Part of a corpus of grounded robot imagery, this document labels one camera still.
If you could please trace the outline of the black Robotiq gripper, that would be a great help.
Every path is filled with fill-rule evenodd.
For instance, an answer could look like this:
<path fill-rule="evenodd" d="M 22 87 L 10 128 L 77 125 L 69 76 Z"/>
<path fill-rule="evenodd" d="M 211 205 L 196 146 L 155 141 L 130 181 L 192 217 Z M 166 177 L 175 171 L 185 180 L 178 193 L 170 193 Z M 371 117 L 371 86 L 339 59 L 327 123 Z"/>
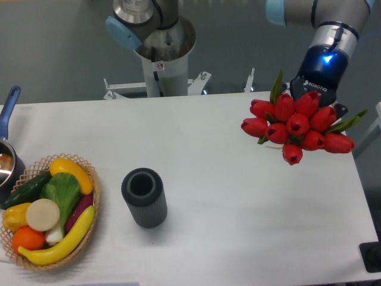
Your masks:
<path fill-rule="evenodd" d="M 290 92 L 294 101 L 305 93 L 316 91 L 319 94 L 319 106 L 324 107 L 336 101 L 336 91 L 341 77 L 348 65 L 343 52 L 329 50 L 324 46 L 313 46 L 308 49 L 295 78 L 290 82 Z M 288 90 L 288 83 L 282 83 L 281 94 Z M 341 119 L 348 108 L 335 102 L 336 121 Z"/>

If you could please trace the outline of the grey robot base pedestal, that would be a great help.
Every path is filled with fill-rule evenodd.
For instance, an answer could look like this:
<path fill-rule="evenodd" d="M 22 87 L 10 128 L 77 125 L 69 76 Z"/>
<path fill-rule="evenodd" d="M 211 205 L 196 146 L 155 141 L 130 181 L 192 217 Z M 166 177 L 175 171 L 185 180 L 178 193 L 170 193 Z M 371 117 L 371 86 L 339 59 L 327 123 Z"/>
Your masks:
<path fill-rule="evenodd" d="M 188 94 L 188 57 L 195 41 L 193 25 L 179 16 L 174 26 L 154 31 L 135 51 L 142 61 L 149 98 Z"/>

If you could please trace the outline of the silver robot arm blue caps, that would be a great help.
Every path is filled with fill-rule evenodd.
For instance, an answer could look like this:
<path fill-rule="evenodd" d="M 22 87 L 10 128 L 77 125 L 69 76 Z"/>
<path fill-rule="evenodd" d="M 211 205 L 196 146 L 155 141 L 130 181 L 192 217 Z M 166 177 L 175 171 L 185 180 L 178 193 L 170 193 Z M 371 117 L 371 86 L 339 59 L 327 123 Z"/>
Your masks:
<path fill-rule="evenodd" d="M 332 105 L 338 117 L 347 108 L 336 90 L 373 1 L 267 1 L 268 21 L 316 30 L 299 71 L 290 83 L 292 98 L 317 91 L 320 106 Z M 196 40 L 193 25 L 179 14 L 177 1 L 114 1 L 105 27 L 123 48 L 140 57 L 149 97 L 188 95 L 188 56 Z"/>

